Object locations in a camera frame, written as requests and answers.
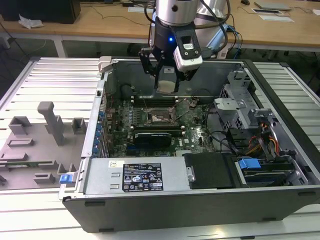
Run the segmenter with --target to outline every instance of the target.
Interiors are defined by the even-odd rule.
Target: wooden table
[[[252,8],[258,9],[254,0],[250,1],[249,6],[241,4],[239,0],[230,1],[235,28],[243,36],[243,48],[320,52],[320,16],[300,9],[320,10],[320,2],[264,0],[265,2],[284,3],[290,8],[300,7],[287,13],[283,12],[285,13],[283,16],[288,16],[294,22],[280,22],[266,21],[259,16],[261,14],[245,12],[246,10],[253,13]],[[232,25],[231,17],[227,23]]]
[[[1,18],[1,23],[14,38],[53,40],[61,58],[68,56],[63,46],[66,40],[146,44],[149,32],[149,21],[144,13],[128,12],[128,8],[122,5],[81,4],[80,15],[74,24],[44,22],[43,27],[29,30],[16,21]],[[0,37],[4,47],[9,48],[8,34],[1,28]]]
[[[285,3],[289,7],[320,10],[320,2],[265,1]],[[230,0],[230,2],[236,30],[243,36],[243,48],[320,52],[320,16],[295,8],[285,14],[285,16],[290,14],[289,17],[294,22],[265,21],[259,17],[259,14],[249,14],[238,8],[242,7],[253,13],[251,8],[258,8],[254,0],[251,0],[249,6],[241,4],[240,0]],[[2,21],[2,24],[15,38],[53,40],[59,57],[67,57],[63,46],[63,41],[66,40],[147,43],[149,22],[143,13],[128,12],[128,8],[121,5],[92,5],[93,7],[89,7],[88,4],[81,5],[81,13],[74,24],[44,22],[44,27],[31,30],[18,22]],[[227,23],[232,25],[231,18]],[[2,44],[7,48],[10,47],[6,41],[8,34],[4,31],[0,32],[1,37]],[[233,41],[233,35],[229,34],[228,46],[231,46]]]

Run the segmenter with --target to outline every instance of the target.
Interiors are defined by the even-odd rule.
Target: blue latch
[[[242,158],[238,161],[241,169],[260,169],[261,165],[257,158]]]
[[[63,174],[60,177],[60,184],[72,184],[72,174]]]

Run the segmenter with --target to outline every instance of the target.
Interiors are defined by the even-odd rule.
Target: white sticker
[[[109,161],[109,168],[122,168],[125,164],[123,160],[110,160]]]
[[[164,73],[165,74],[174,74],[175,73],[175,69],[174,68],[165,68],[164,69]]]
[[[150,183],[150,187],[161,187],[162,183],[155,182],[155,183]]]
[[[194,45],[192,43],[183,44],[185,50],[194,49]]]
[[[15,168],[27,168],[27,165],[9,165],[7,168],[9,169],[15,169]]]

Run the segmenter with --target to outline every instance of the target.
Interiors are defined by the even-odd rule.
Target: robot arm
[[[156,18],[152,20],[155,24],[153,46],[142,48],[139,52],[144,72],[155,77],[155,89],[158,88],[159,73],[164,65],[174,67],[176,93],[179,83],[190,81],[202,64],[202,49],[194,24],[199,1],[204,4],[203,0],[156,0]],[[151,64],[150,54],[155,57],[156,65]],[[210,57],[211,54],[209,50],[209,54],[206,52],[205,55]]]

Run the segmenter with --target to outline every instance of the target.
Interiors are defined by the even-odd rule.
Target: computer case
[[[27,19],[73,24],[81,11],[79,0],[1,0],[0,13],[5,21]]]

